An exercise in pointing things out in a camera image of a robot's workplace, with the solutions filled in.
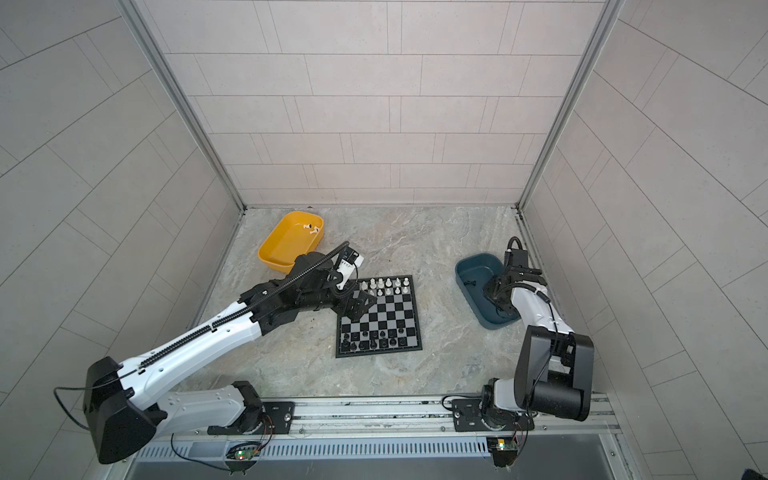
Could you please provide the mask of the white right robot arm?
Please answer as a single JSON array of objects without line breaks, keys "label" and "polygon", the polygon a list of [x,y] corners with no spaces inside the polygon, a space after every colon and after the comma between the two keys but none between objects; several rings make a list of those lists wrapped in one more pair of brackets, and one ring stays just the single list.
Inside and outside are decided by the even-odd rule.
[{"label": "white right robot arm", "polygon": [[486,283],[483,295],[499,312],[525,326],[514,376],[492,379],[483,387],[483,422],[494,430],[522,430],[535,412],[586,420],[594,344],[558,313],[542,271],[529,265],[518,237],[510,238],[503,270]]}]

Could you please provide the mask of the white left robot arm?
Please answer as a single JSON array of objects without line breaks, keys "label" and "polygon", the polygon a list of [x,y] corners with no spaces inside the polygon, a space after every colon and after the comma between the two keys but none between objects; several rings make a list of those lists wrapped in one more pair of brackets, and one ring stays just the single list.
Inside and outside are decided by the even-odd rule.
[{"label": "white left robot arm", "polygon": [[93,363],[86,374],[83,412],[98,461],[116,463],[157,436],[198,427],[214,434],[245,434],[265,425],[262,401],[247,381],[214,390],[171,389],[303,311],[331,309],[360,319],[376,302],[356,290],[363,262],[347,242],[328,254],[300,255],[285,278],[255,285],[179,337],[121,362],[106,356]]}]

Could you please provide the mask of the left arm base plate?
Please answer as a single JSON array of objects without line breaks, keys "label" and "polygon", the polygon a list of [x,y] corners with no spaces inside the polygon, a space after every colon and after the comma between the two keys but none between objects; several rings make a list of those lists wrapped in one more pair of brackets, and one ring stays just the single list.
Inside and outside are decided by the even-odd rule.
[{"label": "left arm base plate", "polygon": [[259,408],[247,407],[235,422],[226,427],[210,426],[208,435],[287,435],[296,404],[289,401],[265,402]]}]

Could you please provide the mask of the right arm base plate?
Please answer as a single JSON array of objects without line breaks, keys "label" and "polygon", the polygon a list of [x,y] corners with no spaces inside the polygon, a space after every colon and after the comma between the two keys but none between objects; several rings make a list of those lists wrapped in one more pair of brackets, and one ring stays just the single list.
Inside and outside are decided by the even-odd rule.
[{"label": "right arm base plate", "polygon": [[449,396],[443,401],[451,412],[454,430],[459,433],[492,431],[483,421],[481,404],[479,397]]}]

